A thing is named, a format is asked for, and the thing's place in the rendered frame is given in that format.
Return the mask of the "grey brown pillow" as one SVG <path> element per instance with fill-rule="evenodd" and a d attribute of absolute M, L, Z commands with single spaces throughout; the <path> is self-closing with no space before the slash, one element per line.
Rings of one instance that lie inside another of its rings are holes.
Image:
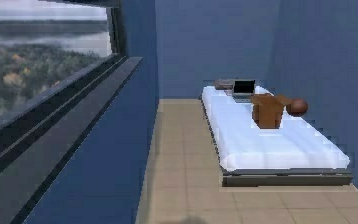
<path fill-rule="evenodd" d="M 214 82 L 214 87 L 216 90 L 232 90 L 234 85 L 234 80 L 232 79 L 218 79 Z"/>

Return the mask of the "grey laptop with black screen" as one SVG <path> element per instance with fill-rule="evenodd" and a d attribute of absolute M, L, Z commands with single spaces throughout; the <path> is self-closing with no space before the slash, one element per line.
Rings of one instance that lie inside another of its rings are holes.
<path fill-rule="evenodd" d="M 254 80 L 235 80 L 233 84 L 232 97 L 236 102 L 249 102 L 255 93 Z"/>

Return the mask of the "brown cardboard box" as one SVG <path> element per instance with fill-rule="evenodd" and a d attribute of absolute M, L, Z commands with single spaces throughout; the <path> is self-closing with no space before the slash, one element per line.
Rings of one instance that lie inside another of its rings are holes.
<path fill-rule="evenodd" d="M 284 108 L 292 102 L 284 95 L 273 96 L 270 93 L 254 94 L 250 101 L 253 104 L 252 119 L 260 129 L 278 129 Z"/>

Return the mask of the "brown ball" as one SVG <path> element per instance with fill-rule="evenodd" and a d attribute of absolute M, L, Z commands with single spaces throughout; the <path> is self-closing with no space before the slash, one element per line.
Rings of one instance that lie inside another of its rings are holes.
<path fill-rule="evenodd" d="M 301 117 L 308 111 L 308 103 L 301 99 L 293 99 L 289 105 L 286 106 L 287 113 L 294 117 Z"/>

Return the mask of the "large black framed window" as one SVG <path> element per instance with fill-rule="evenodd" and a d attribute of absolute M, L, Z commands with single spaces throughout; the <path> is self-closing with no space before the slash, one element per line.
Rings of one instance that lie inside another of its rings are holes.
<path fill-rule="evenodd" d="M 0 224 L 21 224 L 127 80 L 122 0 L 0 0 Z"/>

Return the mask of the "white bed with grey frame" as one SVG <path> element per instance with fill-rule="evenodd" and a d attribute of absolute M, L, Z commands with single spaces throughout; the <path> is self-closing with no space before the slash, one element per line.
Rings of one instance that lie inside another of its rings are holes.
<path fill-rule="evenodd" d="M 219 157 L 224 187 L 341 186 L 351 183 L 350 158 L 301 117 L 282 115 L 261 129 L 253 106 L 206 86 L 200 100 Z"/>

